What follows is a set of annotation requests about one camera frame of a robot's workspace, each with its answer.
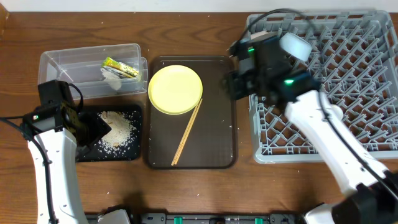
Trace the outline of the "light blue bowl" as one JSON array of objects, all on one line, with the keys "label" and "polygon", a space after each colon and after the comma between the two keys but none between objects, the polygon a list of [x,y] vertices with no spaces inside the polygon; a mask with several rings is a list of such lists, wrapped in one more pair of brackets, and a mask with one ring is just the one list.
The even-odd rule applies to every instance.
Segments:
[{"label": "light blue bowl", "polygon": [[291,56],[307,61],[312,51],[312,46],[304,39],[293,33],[286,33],[280,40],[280,47]]}]

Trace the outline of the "white tissue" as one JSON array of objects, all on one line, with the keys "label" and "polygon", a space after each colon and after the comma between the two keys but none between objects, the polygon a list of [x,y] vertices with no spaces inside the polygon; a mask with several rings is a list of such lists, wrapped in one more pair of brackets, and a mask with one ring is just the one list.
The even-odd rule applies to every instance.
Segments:
[{"label": "white tissue", "polygon": [[104,76],[104,81],[114,90],[118,91],[122,82],[121,79],[114,73],[111,73],[105,69],[101,69],[102,75]]}]

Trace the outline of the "green snack wrapper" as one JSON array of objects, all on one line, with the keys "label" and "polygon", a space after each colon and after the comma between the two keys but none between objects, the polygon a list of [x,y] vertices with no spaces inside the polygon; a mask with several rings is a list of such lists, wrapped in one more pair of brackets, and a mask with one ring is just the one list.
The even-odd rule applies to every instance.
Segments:
[{"label": "green snack wrapper", "polygon": [[117,62],[110,57],[107,57],[104,60],[101,68],[124,78],[136,78],[139,74],[139,71],[135,68],[130,67],[122,62]]}]

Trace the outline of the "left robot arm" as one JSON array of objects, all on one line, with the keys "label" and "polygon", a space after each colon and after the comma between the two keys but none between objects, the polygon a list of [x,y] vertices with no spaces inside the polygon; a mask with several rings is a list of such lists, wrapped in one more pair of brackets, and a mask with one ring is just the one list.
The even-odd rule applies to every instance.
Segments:
[{"label": "left robot arm", "polygon": [[34,161],[37,191],[37,223],[88,223],[83,210],[76,174],[79,147],[89,146],[110,130],[97,115],[81,113],[67,100],[47,100],[30,113],[1,121],[27,141]]}]

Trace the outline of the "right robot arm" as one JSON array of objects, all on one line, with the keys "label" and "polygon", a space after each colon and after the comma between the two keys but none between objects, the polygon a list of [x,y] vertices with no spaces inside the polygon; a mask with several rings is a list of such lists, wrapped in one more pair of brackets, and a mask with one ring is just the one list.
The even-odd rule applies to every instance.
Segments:
[{"label": "right robot arm", "polygon": [[275,9],[229,48],[233,100],[249,97],[259,163],[323,161],[343,194],[302,223],[396,223],[397,37],[384,11]]}]

